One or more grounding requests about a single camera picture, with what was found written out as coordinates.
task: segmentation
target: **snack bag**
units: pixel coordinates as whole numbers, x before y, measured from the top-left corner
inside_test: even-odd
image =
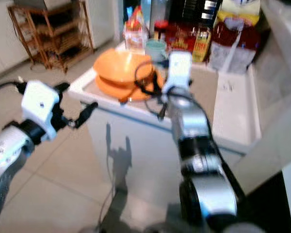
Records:
[[[232,19],[242,19],[244,20],[245,25],[255,26],[259,21],[259,16],[250,15],[250,14],[234,14],[226,11],[219,11],[217,18],[220,22],[224,22],[227,18]]]
[[[148,30],[145,26],[141,6],[137,6],[131,17],[125,22],[123,35],[126,49],[142,50],[145,48]]]
[[[211,41],[211,31],[206,26],[173,23],[166,29],[167,50],[192,53],[193,62],[205,61]]]
[[[260,35],[244,19],[227,17],[212,34],[210,66],[222,72],[243,74],[260,44]]]

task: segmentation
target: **white wall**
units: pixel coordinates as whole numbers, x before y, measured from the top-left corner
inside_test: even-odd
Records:
[[[291,104],[291,70],[273,33],[255,62],[255,68],[259,119],[263,132]]]
[[[28,58],[28,55],[14,33],[7,11],[12,1],[0,1],[0,72]]]
[[[291,71],[273,34],[255,68],[262,139],[232,167],[246,193],[291,162]]]
[[[114,36],[113,0],[87,0],[86,8],[93,45],[98,48]]]

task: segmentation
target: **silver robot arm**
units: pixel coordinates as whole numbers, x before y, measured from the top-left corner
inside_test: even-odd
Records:
[[[54,88],[40,81],[26,84],[21,103],[25,120],[20,124],[9,123],[0,133],[0,213],[14,175],[24,166],[34,147],[45,140],[53,140],[65,126],[79,128],[98,106],[94,102],[80,113],[77,120],[67,119],[60,102],[68,87],[68,83]]]
[[[162,89],[180,156],[182,216],[191,224],[205,220],[216,232],[229,232],[230,226],[239,224],[236,199],[245,194],[220,154],[206,113],[190,94],[191,66],[190,53],[171,53]],[[256,229],[252,232],[263,232]]]

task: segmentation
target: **orange bowl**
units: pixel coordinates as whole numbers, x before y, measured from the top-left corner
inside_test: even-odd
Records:
[[[157,75],[157,83],[162,88],[164,85],[164,78],[159,72],[157,72]],[[102,92],[119,100],[127,96],[129,96],[129,101],[147,100],[151,98],[150,95],[143,93],[141,89],[133,90],[131,88],[123,88],[117,84],[114,84],[113,82],[106,82],[99,75],[96,76],[95,82]],[[145,88],[148,91],[153,91],[154,85],[153,83],[149,83]]]
[[[116,51],[109,49],[102,53],[94,63],[94,69],[100,77],[119,85],[127,85],[135,80],[135,70],[139,64],[150,61],[148,55],[134,54],[129,51]],[[153,72],[151,64],[138,70],[137,78],[143,79]]]

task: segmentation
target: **mug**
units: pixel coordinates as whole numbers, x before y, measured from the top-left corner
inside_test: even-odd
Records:
[[[150,39],[145,44],[145,53],[150,55],[153,62],[161,62],[168,58],[166,47],[167,44],[164,41]]]

